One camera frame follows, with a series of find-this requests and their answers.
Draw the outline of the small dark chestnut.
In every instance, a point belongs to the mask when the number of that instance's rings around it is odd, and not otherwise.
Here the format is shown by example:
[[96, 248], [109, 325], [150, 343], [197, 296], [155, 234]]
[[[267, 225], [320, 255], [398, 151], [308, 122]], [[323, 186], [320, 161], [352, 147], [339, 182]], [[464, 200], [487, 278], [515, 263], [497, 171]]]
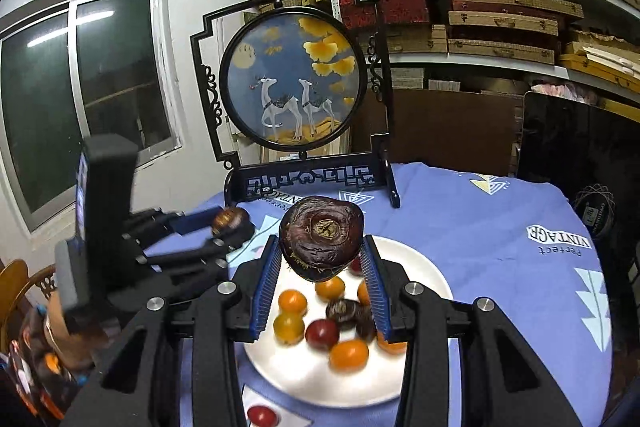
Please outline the small dark chestnut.
[[222, 208], [213, 217], [210, 228], [214, 237], [221, 237], [244, 228], [247, 223], [250, 223], [250, 217], [248, 217], [248, 213], [243, 208], [227, 207]]

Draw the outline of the orange kumquat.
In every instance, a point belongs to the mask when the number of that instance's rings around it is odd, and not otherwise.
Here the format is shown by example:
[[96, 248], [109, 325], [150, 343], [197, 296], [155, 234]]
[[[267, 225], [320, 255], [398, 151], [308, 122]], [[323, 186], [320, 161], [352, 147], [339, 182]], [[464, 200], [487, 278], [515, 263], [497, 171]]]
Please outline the orange kumquat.
[[325, 303], [332, 303], [332, 301], [343, 298], [345, 288], [346, 285], [341, 277], [332, 277], [332, 279], [314, 284], [317, 296]]
[[303, 317], [308, 309], [306, 297], [296, 289], [285, 289], [278, 298], [281, 312], [293, 313]]

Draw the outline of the dark red plum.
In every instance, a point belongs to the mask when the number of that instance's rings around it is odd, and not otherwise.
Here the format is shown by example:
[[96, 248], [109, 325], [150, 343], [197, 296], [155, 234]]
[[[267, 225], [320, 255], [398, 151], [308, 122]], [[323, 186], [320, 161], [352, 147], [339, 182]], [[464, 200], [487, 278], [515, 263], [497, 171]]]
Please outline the dark red plum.
[[356, 257], [354, 260], [352, 260], [352, 262], [349, 263], [348, 269], [349, 272], [352, 273], [352, 275], [355, 275], [355, 277], [361, 277], [362, 269], [360, 257]]

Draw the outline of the large dark water chestnut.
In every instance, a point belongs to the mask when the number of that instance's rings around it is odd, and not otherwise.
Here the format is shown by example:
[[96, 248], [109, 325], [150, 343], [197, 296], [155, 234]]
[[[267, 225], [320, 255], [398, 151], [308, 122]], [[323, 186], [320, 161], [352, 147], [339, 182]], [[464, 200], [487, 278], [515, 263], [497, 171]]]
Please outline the large dark water chestnut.
[[369, 306], [359, 306], [355, 315], [356, 334], [365, 343], [370, 343], [376, 338], [376, 327]]

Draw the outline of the yellow tomato on plate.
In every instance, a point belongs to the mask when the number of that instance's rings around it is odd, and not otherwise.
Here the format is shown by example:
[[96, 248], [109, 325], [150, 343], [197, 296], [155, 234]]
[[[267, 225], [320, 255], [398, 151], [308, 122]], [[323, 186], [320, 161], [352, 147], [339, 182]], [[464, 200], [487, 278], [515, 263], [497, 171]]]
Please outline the yellow tomato on plate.
[[294, 346], [304, 338], [305, 323], [298, 313], [281, 312], [273, 321], [273, 332], [279, 343]]

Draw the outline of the orange kumquat in pile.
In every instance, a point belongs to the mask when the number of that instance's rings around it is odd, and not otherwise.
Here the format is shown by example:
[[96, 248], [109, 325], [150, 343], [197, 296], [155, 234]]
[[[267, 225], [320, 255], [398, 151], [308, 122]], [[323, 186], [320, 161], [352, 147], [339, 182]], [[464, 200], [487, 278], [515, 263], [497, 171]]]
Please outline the orange kumquat in pile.
[[306, 297], [296, 289], [285, 289], [278, 298], [281, 312], [293, 313], [303, 317], [308, 309]]

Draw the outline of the red cherry tomato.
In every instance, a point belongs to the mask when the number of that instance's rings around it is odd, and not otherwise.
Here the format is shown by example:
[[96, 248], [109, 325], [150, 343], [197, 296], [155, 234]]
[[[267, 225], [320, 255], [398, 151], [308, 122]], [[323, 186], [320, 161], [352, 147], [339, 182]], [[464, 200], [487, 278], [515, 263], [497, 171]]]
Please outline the red cherry tomato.
[[265, 405], [253, 405], [247, 409], [247, 419], [252, 427], [277, 427], [279, 414]]

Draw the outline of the orange kumquat plate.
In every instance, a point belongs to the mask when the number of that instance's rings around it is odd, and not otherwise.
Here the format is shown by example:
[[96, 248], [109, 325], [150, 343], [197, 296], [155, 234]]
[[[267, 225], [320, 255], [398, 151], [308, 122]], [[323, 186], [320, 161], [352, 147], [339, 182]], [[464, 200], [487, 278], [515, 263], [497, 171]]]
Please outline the orange kumquat plate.
[[329, 353], [331, 369], [340, 373], [358, 372], [369, 360], [369, 347], [361, 339], [341, 341]]
[[390, 343], [384, 338], [381, 332], [376, 334], [376, 343], [378, 344], [378, 347], [388, 355], [404, 355], [408, 348], [408, 343], [405, 343], [405, 341]]
[[366, 306], [366, 307], [370, 306], [369, 291], [368, 291], [367, 283], [365, 280], [362, 280], [358, 286], [357, 298], [363, 306]]

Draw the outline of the dark chestnut on plate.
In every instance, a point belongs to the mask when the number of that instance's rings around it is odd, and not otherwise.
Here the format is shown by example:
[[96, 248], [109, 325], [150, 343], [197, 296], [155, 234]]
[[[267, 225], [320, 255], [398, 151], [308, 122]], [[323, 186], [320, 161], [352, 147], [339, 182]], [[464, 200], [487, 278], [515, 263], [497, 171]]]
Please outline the dark chestnut on plate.
[[354, 329], [358, 322], [361, 305], [352, 299], [337, 299], [326, 306], [326, 318], [333, 321], [340, 331]]

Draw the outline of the orange kumquat plate front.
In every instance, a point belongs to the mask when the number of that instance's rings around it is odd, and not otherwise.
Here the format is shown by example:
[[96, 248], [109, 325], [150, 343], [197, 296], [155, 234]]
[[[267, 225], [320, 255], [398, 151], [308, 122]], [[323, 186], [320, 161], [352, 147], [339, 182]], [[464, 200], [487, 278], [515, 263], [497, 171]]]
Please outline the orange kumquat plate front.
[[340, 373], [358, 372], [369, 360], [369, 347], [361, 339], [341, 341], [329, 353], [331, 369]]

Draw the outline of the blue patterned tablecloth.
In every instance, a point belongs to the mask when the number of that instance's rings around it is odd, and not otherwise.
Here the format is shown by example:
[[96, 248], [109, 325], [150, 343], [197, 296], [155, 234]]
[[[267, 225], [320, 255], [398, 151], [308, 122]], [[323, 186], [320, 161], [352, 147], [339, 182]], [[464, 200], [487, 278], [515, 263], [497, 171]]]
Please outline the blue patterned tablecloth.
[[[608, 296], [596, 248], [562, 192], [550, 184], [455, 172], [421, 164], [394, 169], [401, 205], [384, 191], [330, 184], [285, 187], [250, 202], [256, 232], [230, 265], [260, 255], [294, 202], [322, 194], [358, 205], [369, 234], [404, 243], [431, 260], [454, 300], [497, 303], [549, 369], [580, 422], [597, 426], [612, 369]], [[247, 409], [265, 405], [278, 426], [390, 426], [398, 397], [367, 407], [322, 407], [269, 384], [236, 347]]]

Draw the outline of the orange kumquat plate back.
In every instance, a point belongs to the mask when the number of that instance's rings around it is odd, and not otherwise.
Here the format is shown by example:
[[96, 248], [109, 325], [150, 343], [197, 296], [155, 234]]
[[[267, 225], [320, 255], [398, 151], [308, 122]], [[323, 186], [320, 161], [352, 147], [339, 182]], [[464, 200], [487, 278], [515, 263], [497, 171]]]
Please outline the orange kumquat plate back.
[[369, 291], [368, 291], [367, 283], [365, 280], [362, 280], [358, 286], [357, 298], [363, 306], [366, 306], [366, 307], [370, 306]]

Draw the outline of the round deer art screen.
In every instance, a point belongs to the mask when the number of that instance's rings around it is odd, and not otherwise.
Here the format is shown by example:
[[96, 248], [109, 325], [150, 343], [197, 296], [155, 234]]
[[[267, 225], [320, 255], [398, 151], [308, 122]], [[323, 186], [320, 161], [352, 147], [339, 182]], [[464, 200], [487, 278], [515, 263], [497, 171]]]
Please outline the round deer art screen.
[[[390, 162], [394, 98], [380, 0], [367, 49], [337, 18], [288, 0], [247, 0], [209, 12], [190, 37], [198, 94], [216, 161], [227, 169], [228, 206], [285, 187], [342, 184], [400, 195]], [[341, 138], [367, 92], [385, 110], [385, 129], [363, 153], [317, 155]]]

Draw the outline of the brown cardboard panel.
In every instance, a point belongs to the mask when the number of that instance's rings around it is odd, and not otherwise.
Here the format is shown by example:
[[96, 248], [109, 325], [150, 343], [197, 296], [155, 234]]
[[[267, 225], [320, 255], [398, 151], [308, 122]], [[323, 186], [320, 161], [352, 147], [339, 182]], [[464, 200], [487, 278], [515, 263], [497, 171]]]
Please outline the brown cardboard panel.
[[522, 117], [521, 95], [396, 90], [390, 160], [507, 176]]

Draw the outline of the window with white frame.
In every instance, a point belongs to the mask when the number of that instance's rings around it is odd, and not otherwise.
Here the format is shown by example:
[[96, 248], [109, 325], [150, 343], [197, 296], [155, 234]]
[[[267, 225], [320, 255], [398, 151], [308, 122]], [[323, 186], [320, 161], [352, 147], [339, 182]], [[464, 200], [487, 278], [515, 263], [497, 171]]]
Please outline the window with white frame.
[[138, 163], [183, 143], [167, 0], [34, 0], [1, 17], [1, 168], [36, 231], [75, 199], [81, 142], [115, 133]]

